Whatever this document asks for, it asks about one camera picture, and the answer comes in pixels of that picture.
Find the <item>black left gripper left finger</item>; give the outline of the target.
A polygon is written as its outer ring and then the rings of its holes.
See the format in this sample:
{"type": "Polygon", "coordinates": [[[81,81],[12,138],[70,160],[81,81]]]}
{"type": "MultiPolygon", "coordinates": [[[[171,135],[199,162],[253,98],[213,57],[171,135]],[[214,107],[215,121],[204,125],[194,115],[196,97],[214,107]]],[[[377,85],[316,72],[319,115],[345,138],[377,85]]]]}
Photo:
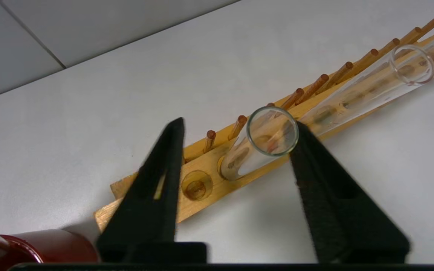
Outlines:
{"type": "Polygon", "coordinates": [[[203,242],[176,242],[185,123],[163,129],[131,187],[99,236],[105,263],[206,264],[203,242]]]}

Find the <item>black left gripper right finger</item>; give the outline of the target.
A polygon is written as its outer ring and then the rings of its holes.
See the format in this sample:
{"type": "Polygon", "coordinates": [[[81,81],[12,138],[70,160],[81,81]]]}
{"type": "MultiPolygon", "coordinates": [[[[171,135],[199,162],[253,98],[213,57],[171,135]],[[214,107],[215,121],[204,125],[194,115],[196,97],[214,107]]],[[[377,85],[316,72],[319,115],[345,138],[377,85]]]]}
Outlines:
{"type": "Polygon", "coordinates": [[[290,161],[319,263],[403,264],[410,242],[301,122],[290,161]]]}

